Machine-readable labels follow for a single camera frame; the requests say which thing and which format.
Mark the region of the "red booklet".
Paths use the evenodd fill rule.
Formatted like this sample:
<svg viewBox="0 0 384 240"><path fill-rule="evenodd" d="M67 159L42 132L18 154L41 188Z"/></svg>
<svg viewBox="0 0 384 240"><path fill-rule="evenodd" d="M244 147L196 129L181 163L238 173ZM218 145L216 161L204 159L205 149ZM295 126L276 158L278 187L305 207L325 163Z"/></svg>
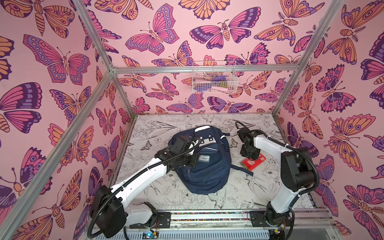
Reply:
<svg viewBox="0 0 384 240"><path fill-rule="evenodd" d="M260 154L259 155L259 158L257 160L251 160L249 158L245 158L244 160L242 160L241 162L241 165L249 170L249 171L253 171L256 167L258 167L261 163L263 163L267 158L263 155L263 154Z"/></svg>

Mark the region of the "clear pen with red cap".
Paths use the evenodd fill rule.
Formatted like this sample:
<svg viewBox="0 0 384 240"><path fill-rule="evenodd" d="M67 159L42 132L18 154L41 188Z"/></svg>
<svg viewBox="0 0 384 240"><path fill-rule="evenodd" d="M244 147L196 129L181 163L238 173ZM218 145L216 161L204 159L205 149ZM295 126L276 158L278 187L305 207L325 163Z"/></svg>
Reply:
<svg viewBox="0 0 384 240"><path fill-rule="evenodd" d="M199 155L198 161L203 162L203 163L208 163L210 161L210 156L209 155Z"/></svg>

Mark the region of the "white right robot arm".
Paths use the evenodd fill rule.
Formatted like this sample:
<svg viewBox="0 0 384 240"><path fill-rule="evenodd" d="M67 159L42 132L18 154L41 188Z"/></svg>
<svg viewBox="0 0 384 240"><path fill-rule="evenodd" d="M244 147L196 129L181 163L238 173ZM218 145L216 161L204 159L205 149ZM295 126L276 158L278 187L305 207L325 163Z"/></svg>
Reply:
<svg viewBox="0 0 384 240"><path fill-rule="evenodd" d="M281 216L289 213L302 195L319 186L320 176L307 148L291 147L245 125L236 128L243 143L241 156L255 165L264 151L281 163L282 185L275 198L267 204L265 214Z"/></svg>

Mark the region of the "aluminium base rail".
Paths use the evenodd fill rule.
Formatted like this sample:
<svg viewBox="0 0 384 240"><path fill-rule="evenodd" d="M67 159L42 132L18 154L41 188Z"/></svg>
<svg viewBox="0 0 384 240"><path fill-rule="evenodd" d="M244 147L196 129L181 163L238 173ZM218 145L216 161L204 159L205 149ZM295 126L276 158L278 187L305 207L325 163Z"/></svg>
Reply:
<svg viewBox="0 0 384 240"><path fill-rule="evenodd" d="M262 222L263 209L159 211L152 228L123 228L112 240L142 240L146 231L157 240L341 240L329 211L296 209L278 227Z"/></svg>

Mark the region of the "green controller board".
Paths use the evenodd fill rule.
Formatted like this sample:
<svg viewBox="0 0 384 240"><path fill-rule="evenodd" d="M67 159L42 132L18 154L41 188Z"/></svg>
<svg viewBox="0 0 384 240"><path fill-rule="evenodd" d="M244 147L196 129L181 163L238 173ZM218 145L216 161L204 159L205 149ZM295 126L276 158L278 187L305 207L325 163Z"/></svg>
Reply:
<svg viewBox="0 0 384 240"><path fill-rule="evenodd" d="M157 240L159 233L155 231L146 231L142 234L142 240Z"/></svg>

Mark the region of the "navy blue student backpack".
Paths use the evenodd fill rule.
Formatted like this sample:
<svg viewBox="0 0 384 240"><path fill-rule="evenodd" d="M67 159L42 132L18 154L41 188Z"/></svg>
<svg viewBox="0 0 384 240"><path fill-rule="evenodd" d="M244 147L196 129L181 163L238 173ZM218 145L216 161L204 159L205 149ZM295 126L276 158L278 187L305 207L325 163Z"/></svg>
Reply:
<svg viewBox="0 0 384 240"><path fill-rule="evenodd" d="M232 164L230 145L223 133L213 126L202 126L175 134L169 145L173 145L179 136L198 137L200 145L196 149L199 155L209 155L208 163L197 162L194 168L182 167L176 171L187 189L198 195L208 195L221 190L228 182L231 169L253 176L249 170Z"/></svg>

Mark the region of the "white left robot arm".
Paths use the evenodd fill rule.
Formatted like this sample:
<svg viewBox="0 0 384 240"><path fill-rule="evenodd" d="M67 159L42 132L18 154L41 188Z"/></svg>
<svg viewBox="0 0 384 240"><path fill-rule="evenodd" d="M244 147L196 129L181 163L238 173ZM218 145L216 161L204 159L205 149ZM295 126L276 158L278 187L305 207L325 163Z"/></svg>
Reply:
<svg viewBox="0 0 384 240"><path fill-rule="evenodd" d="M175 144L157 151L154 157L131 177L110 188L100 187L92 204L92 220L87 230L87 238L94 239L99 235L111 238L119 233L126 226L130 216L126 208L131 201L169 171L195 165L199 158L195 151L201 143L199 137L178 137Z"/></svg>

